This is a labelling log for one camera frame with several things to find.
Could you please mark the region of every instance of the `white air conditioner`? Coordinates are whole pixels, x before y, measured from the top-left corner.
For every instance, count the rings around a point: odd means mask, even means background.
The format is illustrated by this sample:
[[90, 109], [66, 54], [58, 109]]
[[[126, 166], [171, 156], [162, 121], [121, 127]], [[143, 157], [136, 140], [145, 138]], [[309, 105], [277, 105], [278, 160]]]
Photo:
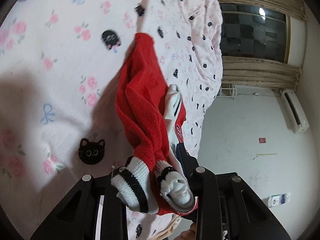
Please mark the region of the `white air conditioner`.
[[290, 116], [293, 132], [302, 133], [308, 130], [309, 122], [293, 90], [282, 90], [281, 99]]

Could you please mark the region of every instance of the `bed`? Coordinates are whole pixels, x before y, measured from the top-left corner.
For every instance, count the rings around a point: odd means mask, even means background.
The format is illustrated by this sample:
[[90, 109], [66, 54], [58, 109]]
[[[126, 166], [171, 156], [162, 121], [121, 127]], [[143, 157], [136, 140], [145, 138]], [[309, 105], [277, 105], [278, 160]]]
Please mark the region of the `bed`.
[[[17, 1], [0, 27], [0, 203], [24, 239], [84, 174], [104, 176], [132, 155], [114, 101], [136, 32], [153, 37], [167, 84], [179, 86], [197, 157], [222, 79], [221, 23], [217, 0]], [[101, 162], [79, 159], [82, 138], [105, 141]], [[139, 227], [150, 239], [172, 214], [127, 210], [127, 222], [129, 239]]]

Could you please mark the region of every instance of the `striped cuff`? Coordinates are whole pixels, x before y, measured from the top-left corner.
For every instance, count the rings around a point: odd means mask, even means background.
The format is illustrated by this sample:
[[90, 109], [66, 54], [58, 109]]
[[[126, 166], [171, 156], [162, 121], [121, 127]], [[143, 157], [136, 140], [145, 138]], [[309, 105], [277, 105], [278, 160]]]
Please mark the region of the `striped cuff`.
[[132, 211], [157, 214], [159, 206], [150, 187], [150, 171], [147, 165], [133, 157], [127, 167], [111, 179], [118, 189], [117, 197]]
[[155, 175], [162, 197], [179, 213], [188, 213], [195, 198], [185, 178], [165, 161], [157, 161]]

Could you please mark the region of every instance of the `red garment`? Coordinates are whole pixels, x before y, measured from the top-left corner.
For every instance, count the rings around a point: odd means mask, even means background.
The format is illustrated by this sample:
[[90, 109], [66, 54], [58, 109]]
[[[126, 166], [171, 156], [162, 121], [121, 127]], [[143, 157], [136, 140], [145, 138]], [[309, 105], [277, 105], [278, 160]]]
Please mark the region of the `red garment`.
[[168, 135], [163, 119], [168, 87], [158, 65], [153, 40], [145, 33], [135, 35], [135, 49], [121, 70], [116, 111], [134, 156], [149, 168], [151, 189], [159, 205], [158, 215], [174, 210], [160, 196], [154, 169], [156, 161], [169, 155]]

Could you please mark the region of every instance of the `silver bolt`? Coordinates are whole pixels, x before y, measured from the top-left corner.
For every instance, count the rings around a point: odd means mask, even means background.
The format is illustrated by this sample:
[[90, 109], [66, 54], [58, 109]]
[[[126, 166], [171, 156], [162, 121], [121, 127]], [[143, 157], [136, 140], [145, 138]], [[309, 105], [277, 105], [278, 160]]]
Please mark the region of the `silver bolt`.
[[204, 173], [204, 172], [205, 172], [205, 168], [204, 168], [204, 167], [197, 167], [197, 168], [196, 168], [196, 172], [198, 172], [198, 173]]
[[240, 181], [241, 181], [241, 178], [240, 178], [239, 176], [233, 176], [233, 177], [232, 177], [232, 180], [233, 180], [234, 182], [240, 182]]
[[82, 180], [83, 180], [83, 181], [90, 181], [90, 179], [91, 179], [91, 175], [84, 175], [84, 176], [82, 177]]

